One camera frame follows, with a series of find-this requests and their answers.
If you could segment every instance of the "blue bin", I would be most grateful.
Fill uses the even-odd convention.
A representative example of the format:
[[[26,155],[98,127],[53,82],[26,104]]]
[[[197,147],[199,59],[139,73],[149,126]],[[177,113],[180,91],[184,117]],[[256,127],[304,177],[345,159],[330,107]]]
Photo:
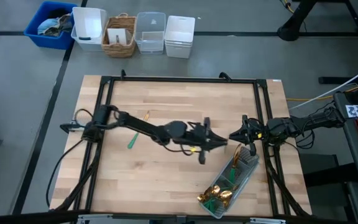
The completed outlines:
[[[63,8],[69,12],[72,12],[73,7],[77,7],[77,5],[50,1],[43,2],[38,11],[35,13],[35,16],[32,18],[30,24],[27,26],[27,28],[25,28],[24,35],[30,37],[30,39],[38,47],[49,47],[62,50],[68,49],[70,44],[74,41],[71,38],[71,32],[61,32],[60,36],[58,37],[50,37],[46,35],[38,35],[37,28],[43,21],[48,19],[50,11]]]

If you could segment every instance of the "white plastic container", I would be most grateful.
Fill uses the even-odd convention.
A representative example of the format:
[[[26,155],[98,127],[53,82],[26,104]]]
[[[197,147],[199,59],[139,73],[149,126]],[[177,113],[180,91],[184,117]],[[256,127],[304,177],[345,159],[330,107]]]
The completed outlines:
[[[169,57],[189,58],[196,19],[183,16],[169,16],[164,42]]]
[[[141,54],[163,54],[165,19],[162,12],[138,13],[135,41]]]
[[[193,17],[169,16],[165,41],[193,43],[196,19]]]
[[[165,44],[165,49],[167,50],[168,57],[177,57],[177,58],[189,58],[191,52],[191,46],[185,47],[182,45],[167,45]]]
[[[85,51],[103,51],[101,39],[107,22],[107,12],[103,9],[74,7],[74,27],[71,38]]]

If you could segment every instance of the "plastic container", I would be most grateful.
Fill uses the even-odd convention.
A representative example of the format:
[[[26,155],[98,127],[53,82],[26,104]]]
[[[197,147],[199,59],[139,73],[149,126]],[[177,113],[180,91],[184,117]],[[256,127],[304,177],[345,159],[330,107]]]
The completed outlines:
[[[107,12],[102,9],[74,7],[75,26],[71,38],[85,51],[103,51],[102,34],[107,22]]]
[[[177,45],[177,44],[165,44],[168,57],[176,58],[189,58],[191,52],[191,46]]]
[[[168,17],[167,30],[164,37],[168,57],[190,57],[195,22],[196,19],[192,17]]]
[[[138,13],[135,41],[141,54],[163,54],[165,19],[162,12]]]
[[[196,19],[192,17],[169,16],[165,41],[193,43],[195,24]]]
[[[219,173],[219,175],[212,182],[211,187],[214,185],[220,186],[220,188],[233,188],[234,186],[238,186],[236,190],[232,190],[233,195],[230,199],[229,205],[227,208],[224,208],[223,202],[219,200],[215,200],[215,211],[212,213],[209,209],[207,209],[202,203],[200,203],[201,207],[206,210],[210,215],[215,218],[222,218],[223,214],[225,214],[231,206],[234,204],[238,196],[240,195],[242,189],[246,186],[249,178],[252,173],[254,173],[256,167],[258,166],[259,156],[254,155],[251,156],[250,151],[246,147],[241,147],[240,150],[240,158],[237,163],[236,170],[236,180],[234,183],[229,181],[230,171],[233,163],[233,157],[229,160],[229,162],[224,166],[223,170]]]
[[[77,7],[77,5],[62,2],[43,2],[27,28],[25,28],[24,35],[30,37],[30,39],[39,47],[48,47],[62,50],[68,49],[70,44],[73,42],[69,32],[61,32],[58,37],[51,37],[46,35],[38,35],[37,28],[43,21],[48,18],[50,11],[63,8],[68,12],[72,12],[73,7]]]
[[[94,51],[94,52],[102,52],[102,46],[101,43],[98,41],[89,41],[89,40],[80,40],[77,36],[76,27],[73,27],[73,30],[71,32],[71,38],[75,39],[75,41],[78,43],[78,45],[84,50],[84,51]]]

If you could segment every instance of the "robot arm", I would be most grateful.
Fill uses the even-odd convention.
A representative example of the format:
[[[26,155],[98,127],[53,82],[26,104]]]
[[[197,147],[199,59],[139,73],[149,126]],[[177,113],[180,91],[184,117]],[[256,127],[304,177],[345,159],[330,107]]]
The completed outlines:
[[[333,107],[303,118],[294,116],[290,118],[273,118],[268,120],[266,125],[261,124],[256,119],[248,118],[247,115],[243,115],[241,128],[231,133],[229,139],[249,145],[251,155],[255,155],[255,140],[279,146],[287,138],[295,138],[305,131],[320,127],[340,128],[344,122],[345,119],[342,114]]]
[[[110,113],[114,112],[116,122],[106,124]],[[84,129],[82,139],[89,142],[98,142],[102,136],[102,130],[124,127],[149,136],[161,146],[169,144],[170,140],[175,144],[186,146],[198,146],[198,161],[205,164],[205,151],[227,145],[227,139],[214,134],[211,130],[209,118],[204,123],[188,122],[191,129],[187,131],[187,124],[182,121],[172,121],[166,125],[155,126],[141,119],[131,116],[129,113],[119,111],[115,106],[103,105],[94,115],[93,121],[89,122]]]

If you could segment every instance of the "wooden table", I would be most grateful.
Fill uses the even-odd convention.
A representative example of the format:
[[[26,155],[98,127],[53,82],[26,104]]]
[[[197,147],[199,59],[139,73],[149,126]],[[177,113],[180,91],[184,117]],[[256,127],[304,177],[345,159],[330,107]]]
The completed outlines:
[[[101,76],[85,76],[76,110],[94,110]],[[267,80],[274,117],[289,116],[280,80]],[[264,102],[260,90],[261,102]],[[112,105],[140,119],[150,110],[148,122],[161,125],[173,120],[202,122],[211,118],[212,130],[225,138],[241,126],[241,116],[257,118],[254,89],[250,84],[114,82]],[[264,121],[267,120],[265,106]],[[65,150],[79,141],[82,132],[70,133]],[[208,215],[196,197],[211,184],[233,155],[238,142],[230,140],[206,154],[206,164],[198,155],[172,153],[139,135],[132,149],[127,145],[135,132],[126,128],[106,131],[99,171],[94,189],[92,212]],[[260,142],[255,142],[259,166],[226,215],[271,217],[269,188]],[[51,208],[60,205],[78,182],[86,143],[80,144],[62,161]],[[178,149],[169,144],[170,149]],[[285,183],[302,208],[311,213],[298,152],[284,144],[280,151]],[[83,191],[81,208],[88,189]],[[276,186],[278,208],[283,213],[280,191]]]

